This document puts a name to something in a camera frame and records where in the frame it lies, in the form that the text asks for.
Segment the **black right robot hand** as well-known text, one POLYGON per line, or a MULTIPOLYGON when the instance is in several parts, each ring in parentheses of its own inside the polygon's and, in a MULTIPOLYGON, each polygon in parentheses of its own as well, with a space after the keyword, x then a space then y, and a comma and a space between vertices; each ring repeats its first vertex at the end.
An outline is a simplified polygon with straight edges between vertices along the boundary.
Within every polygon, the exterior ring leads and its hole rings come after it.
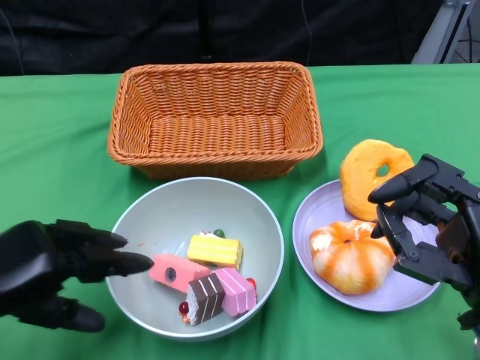
POLYGON ((479 187, 463 170, 423 154, 368 200, 378 217, 372 235, 387 238, 395 271, 426 284, 445 282, 468 300, 479 294, 479 187), (438 227, 436 243, 414 242, 404 218, 438 227))

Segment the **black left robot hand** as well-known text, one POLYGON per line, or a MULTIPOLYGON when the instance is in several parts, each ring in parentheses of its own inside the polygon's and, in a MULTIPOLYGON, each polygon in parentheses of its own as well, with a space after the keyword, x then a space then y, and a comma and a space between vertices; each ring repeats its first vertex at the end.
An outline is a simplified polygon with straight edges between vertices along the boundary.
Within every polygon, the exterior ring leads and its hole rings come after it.
POLYGON ((68 278, 99 283, 148 271, 153 261, 125 252, 127 243, 114 232, 71 220, 12 226, 1 233, 1 315, 46 329, 102 331, 101 313, 58 293, 68 278))

